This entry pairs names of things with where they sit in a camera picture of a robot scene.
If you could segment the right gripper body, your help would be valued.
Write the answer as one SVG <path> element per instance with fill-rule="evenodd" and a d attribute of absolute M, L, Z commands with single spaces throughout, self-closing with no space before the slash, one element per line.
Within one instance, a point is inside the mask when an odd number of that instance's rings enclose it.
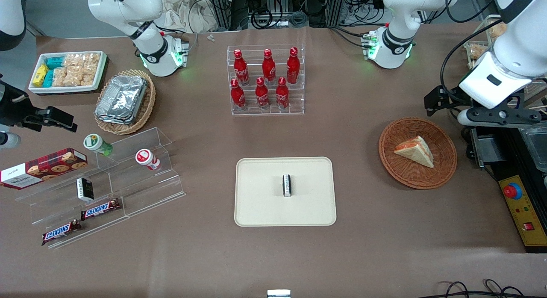
<path fill-rule="evenodd" d="M 0 124 L 13 126 L 32 114 L 32 103 L 23 90 L 0 83 Z"/>

